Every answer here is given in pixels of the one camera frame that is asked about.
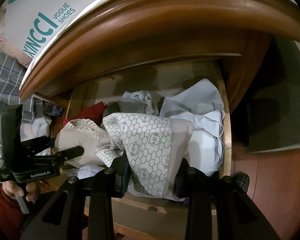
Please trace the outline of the red sleeve forearm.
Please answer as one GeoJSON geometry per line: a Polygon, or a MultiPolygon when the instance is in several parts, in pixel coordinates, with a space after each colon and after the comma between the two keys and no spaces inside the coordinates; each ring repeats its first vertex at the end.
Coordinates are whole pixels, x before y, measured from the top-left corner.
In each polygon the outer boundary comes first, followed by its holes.
{"type": "Polygon", "coordinates": [[[4,192],[0,183],[0,237],[20,239],[23,215],[18,202],[4,192]]]}

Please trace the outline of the person's left hand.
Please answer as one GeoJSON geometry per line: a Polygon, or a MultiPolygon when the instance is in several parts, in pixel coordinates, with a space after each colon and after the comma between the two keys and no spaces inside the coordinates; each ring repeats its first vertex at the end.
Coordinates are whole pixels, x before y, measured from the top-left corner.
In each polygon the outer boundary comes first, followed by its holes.
{"type": "Polygon", "coordinates": [[[28,202],[32,202],[40,195],[40,182],[31,182],[27,184],[25,190],[23,190],[13,181],[5,181],[2,183],[2,189],[4,193],[12,199],[16,199],[16,196],[25,196],[28,202]]]}

